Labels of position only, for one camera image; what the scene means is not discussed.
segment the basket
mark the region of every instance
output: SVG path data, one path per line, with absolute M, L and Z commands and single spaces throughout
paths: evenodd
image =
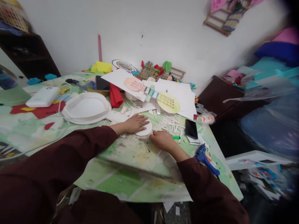
M 17 2 L 10 3 L 0 0 L 0 16 L 9 25 L 29 33 L 28 26 L 26 25 L 22 15 L 19 12 L 19 8 L 17 7 Z

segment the dark red sleeve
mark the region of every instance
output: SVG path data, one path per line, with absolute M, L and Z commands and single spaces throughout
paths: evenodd
M 116 139 L 108 126 L 77 130 L 0 171 L 0 223 L 47 223 L 60 192 Z
M 241 203 L 195 158 L 178 163 L 178 168 L 197 208 L 196 223 L 249 223 Z

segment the white wall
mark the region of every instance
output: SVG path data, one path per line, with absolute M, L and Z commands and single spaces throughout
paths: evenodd
M 213 75 L 252 59 L 256 46 L 277 31 L 286 16 L 280 0 L 265 0 L 247 11 L 225 37 L 202 25 L 211 0 L 19 2 L 62 75 L 87 69 L 98 60 L 99 34 L 103 61 L 120 59 L 138 69 L 141 60 L 159 65 L 171 61 L 186 71 L 184 82 L 196 83 L 197 94 Z

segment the smartphone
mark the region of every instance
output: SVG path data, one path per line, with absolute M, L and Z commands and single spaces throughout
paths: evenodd
M 186 136 L 198 139 L 196 123 L 188 119 L 186 119 Z
M 97 90 L 99 91 L 110 91 L 110 84 L 108 81 L 102 79 L 101 76 L 96 76 L 96 84 L 97 84 Z

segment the white power bank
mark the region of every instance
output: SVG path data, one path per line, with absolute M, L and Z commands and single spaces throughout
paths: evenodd
M 58 87 L 42 87 L 37 93 L 33 95 L 27 102 L 28 107 L 48 107 L 60 93 Z

